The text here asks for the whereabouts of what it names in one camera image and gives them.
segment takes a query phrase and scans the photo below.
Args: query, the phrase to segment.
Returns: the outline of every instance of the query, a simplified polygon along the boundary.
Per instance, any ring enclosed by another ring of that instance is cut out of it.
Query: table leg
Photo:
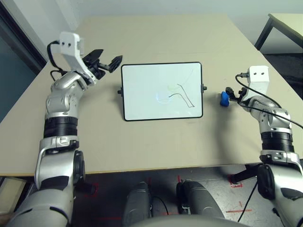
[[[271,32],[273,26],[272,26],[273,20],[271,18],[268,19],[263,31],[261,32],[259,39],[256,41],[255,47],[257,50],[260,50],[263,43],[267,39],[269,33]]]
[[[278,23],[274,20],[271,25],[303,48],[303,39],[296,36],[294,32],[291,32],[289,29],[286,29],[285,26],[281,25],[281,23]]]

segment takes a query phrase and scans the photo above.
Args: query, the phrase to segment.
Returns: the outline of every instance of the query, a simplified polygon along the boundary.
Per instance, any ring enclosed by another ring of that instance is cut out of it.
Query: blue object
[[[229,95],[225,91],[221,93],[220,105],[229,106]]]

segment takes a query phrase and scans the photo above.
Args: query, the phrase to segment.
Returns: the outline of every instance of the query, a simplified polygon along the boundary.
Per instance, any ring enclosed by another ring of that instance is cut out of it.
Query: gray floor
[[[239,165],[88,175],[87,181],[98,185],[98,192],[94,196],[76,194],[73,224],[75,227],[121,226],[127,194],[141,181],[150,183],[152,194],[160,196],[165,201],[170,215],[178,215],[175,190],[179,179],[200,182],[217,201],[225,218],[236,221],[256,178],[234,185],[229,182],[227,174],[244,169],[244,165]],[[163,204],[158,200],[154,201],[153,207],[155,216],[166,215]],[[255,190],[241,223],[253,227],[282,227],[272,208],[271,203]]]
[[[264,57],[303,99],[303,53],[264,54]]]

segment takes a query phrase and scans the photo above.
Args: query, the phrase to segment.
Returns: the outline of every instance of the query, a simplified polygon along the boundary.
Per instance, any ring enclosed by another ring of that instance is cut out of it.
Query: beige table
[[[109,62],[124,64],[199,61],[203,65],[204,116],[197,119],[125,122],[120,70],[91,87],[80,103],[78,132],[86,171],[104,173],[259,161],[258,122],[236,103],[219,105],[234,76],[251,65],[268,65],[268,95],[303,122],[303,102],[263,55],[225,15],[92,17],[77,29],[85,52],[105,49]],[[65,67],[61,57],[56,62]],[[32,175],[43,136],[45,100],[52,83],[48,63],[0,124],[0,174]],[[293,127],[295,150],[303,155],[303,132]]]
[[[302,13],[270,13],[268,16],[269,19],[255,44],[257,50],[261,49],[273,27],[303,48]]]

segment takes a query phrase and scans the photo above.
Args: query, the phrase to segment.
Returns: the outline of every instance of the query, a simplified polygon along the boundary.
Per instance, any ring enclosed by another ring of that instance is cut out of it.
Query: black cable
[[[241,105],[240,103],[239,103],[239,105],[242,106],[242,107],[245,107],[245,108],[249,108],[249,109],[253,109],[253,110],[259,110],[259,111],[261,111],[261,112],[265,112],[265,113],[270,114],[270,115],[273,115],[273,116],[275,116],[275,117],[282,118],[282,119],[287,120],[287,121],[289,121],[289,122],[291,122],[291,123],[293,123],[293,124],[296,124],[297,126],[299,126],[300,128],[303,129],[303,126],[302,126],[302,125],[300,125],[299,123],[297,123],[297,122],[295,122],[295,121],[293,121],[293,120],[287,119],[286,117],[282,117],[282,116],[280,116],[280,115],[278,115],[278,114],[275,114],[275,113],[272,113],[272,112],[269,112],[269,111],[266,111],[266,110],[261,110],[261,109],[258,109],[258,108],[252,107],[252,106]]]
[[[240,216],[239,219],[238,219],[238,222],[240,222],[240,220],[241,220],[241,218],[242,218],[242,216],[243,216],[243,214],[244,214],[244,212],[245,212],[245,210],[246,210],[246,207],[247,207],[247,205],[248,205],[248,202],[250,201],[251,196],[252,196],[252,194],[254,193],[254,191],[255,191],[257,185],[258,185],[258,182],[256,182],[254,188],[252,189],[252,191],[251,191],[251,193],[250,193],[250,196],[248,197],[247,202],[246,202],[246,204],[245,204],[245,207],[244,207],[244,209],[243,209],[243,211],[242,211],[242,213],[241,213],[241,216]]]
[[[165,205],[165,202],[159,196],[153,196],[153,198],[157,198],[158,200],[160,200],[163,203],[163,205],[165,207],[165,210],[166,210],[166,213],[167,213],[167,215],[169,215],[169,210],[167,209],[167,206]]]
[[[265,98],[268,98],[268,99],[271,100],[273,103],[275,103],[279,108],[282,108],[282,107],[280,106],[280,104],[279,104],[278,102],[276,102],[274,99],[272,99],[272,98],[268,97],[267,95],[265,95],[265,94],[263,94],[263,93],[261,93],[261,92],[258,92],[258,91],[256,91],[255,89],[252,89],[252,88],[246,86],[245,84],[241,83],[241,82],[238,80],[238,77],[243,78],[243,76],[242,76],[241,74],[239,74],[239,75],[237,75],[237,76],[235,77],[235,78],[236,78],[236,81],[237,81],[239,84],[241,84],[243,87],[245,87],[246,89],[251,90],[251,91],[253,91],[253,92],[255,92],[255,93],[257,93],[257,94],[259,94],[259,95],[261,95],[261,96],[263,96],[263,97],[265,97]]]
[[[48,55],[48,58],[49,58],[51,64],[52,64],[55,68],[58,69],[58,70],[53,70],[53,71],[51,71],[51,77],[52,77],[53,80],[55,81],[55,78],[53,77],[53,72],[59,72],[59,73],[61,73],[61,76],[63,76],[65,73],[67,73],[67,71],[64,71],[62,68],[60,68],[60,67],[55,63],[55,61],[54,61],[54,59],[53,59],[53,55],[52,55],[52,50],[51,50],[51,46],[52,46],[53,44],[60,44],[60,42],[59,42],[58,40],[52,41],[51,43],[49,43],[49,44],[47,45],[47,48],[46,48],[46,49],[47,49],[47,55]]]
[[[55,68],[57,68],[58,70],[61,70],[61,71],[62,71],[63,69],[61,69],[59,66],[57,66],[57,64],[56,64],[55,61],[53,60],[53,55],[52,55],[52,50],[51,50],[51,46],[52,46],[53,44],[60,44],[60,42],[59,42],[58,40],[55,40],[55,41],[50,42],[50,43],[47,45],[47,48],[46,48],[46,50],[47,50],[47,55],[48,55],[49,60],[51,61],[51,64],[52,64]]]
[[[52,70],[52,71],[50,72],[51,77],[53,78],[53,81],[56,81],[56,79],[53,77],[53,72],[59,72],[59,71],[58,71],[58,70]]]

